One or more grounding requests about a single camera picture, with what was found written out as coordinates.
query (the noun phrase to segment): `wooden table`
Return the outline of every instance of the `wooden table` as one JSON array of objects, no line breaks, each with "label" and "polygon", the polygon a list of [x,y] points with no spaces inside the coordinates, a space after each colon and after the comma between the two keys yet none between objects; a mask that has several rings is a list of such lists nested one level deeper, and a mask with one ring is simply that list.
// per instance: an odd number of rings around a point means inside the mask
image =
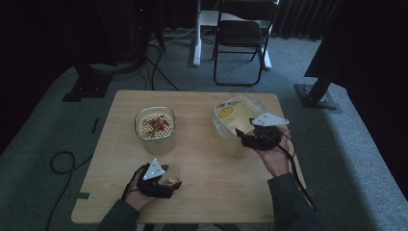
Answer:
[{"label": "wooden table", "polygon": [[135,115],[144,108],[166,106],[175,113],[177,144],[158,160],[181,168],[183,184],[171,199],[146,207],[138,222],[272,222],[267,184],[271,175],[262,160],[249,148],[240,154],[228,153],[213,132],[214,107],[240,94],[260,100],[267,111],[283,116],[277,96],[270,93],[119,91],[81,189],[90,197],[77,199],[72,220],[100,222],[121,197],[133,172],[155,158],[143,150],[135,134]]}]

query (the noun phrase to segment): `dark sleeve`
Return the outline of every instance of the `dark sleeve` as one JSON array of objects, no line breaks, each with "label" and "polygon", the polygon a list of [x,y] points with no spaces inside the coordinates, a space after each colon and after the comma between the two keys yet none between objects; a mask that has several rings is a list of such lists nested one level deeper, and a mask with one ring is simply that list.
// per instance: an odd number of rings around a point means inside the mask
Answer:
[{"label": "dark sleeve", "polygon": [[136,230],[136,220],[140,212],[123,200],[118,200],[109,213],[102,219],[97,231],[134,231]]},{"label": "dark sleeve", "polygon": [[316,212],[287,173],[268,180],[276,231],[324,230]]}]

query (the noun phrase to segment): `black glove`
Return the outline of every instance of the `black glove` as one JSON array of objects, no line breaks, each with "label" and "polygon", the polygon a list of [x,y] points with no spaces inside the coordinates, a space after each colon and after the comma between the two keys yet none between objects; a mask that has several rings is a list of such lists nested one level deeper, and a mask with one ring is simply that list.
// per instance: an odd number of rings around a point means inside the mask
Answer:
[{"label": "black glove", "polygon": [[235,129],[237,136],[241,138],[242,145],[261,151],[267,151],[279,144],[281,141],[281,132],[276,126],[258,126],[254,125],[254,135],[244,134],[243,131]]}]

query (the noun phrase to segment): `black chair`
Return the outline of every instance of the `black chair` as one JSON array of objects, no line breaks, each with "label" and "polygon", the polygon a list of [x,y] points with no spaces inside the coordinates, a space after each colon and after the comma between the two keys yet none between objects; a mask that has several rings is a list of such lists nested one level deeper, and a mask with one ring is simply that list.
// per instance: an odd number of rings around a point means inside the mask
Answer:
[{"label": "black chair", "polygon": [[[223,19],[225,14],[232,14],[240,20]],[[220,0],[218,6],[218,20],[216,41],[213,51],[214,81],[223,86],[251,87],[261,80],[263,63],[267,52],[269,31],[278,15],[278,6],[273,0]],[[218,47],[253,47],[254,52],[238,51],[237,48],[229,48],[235,51],[219,51]],[[252,54],[252,62],[260,49],[263,49],[262,59],[258,73],[258,79],[253,83],[224,83],[217,80],[218,53],[244,53]]]}]

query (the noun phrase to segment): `black curtain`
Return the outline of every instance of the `black curtain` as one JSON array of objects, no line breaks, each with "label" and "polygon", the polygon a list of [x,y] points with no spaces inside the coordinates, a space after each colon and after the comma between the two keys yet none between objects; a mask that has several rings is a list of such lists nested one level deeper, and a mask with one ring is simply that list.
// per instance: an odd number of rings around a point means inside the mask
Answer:
[{"label": "black curtain", "polygon": [[344,0],[305,74],[333,78],[333,83],[347,89],[405,197],[407,14],[404,0]]}]

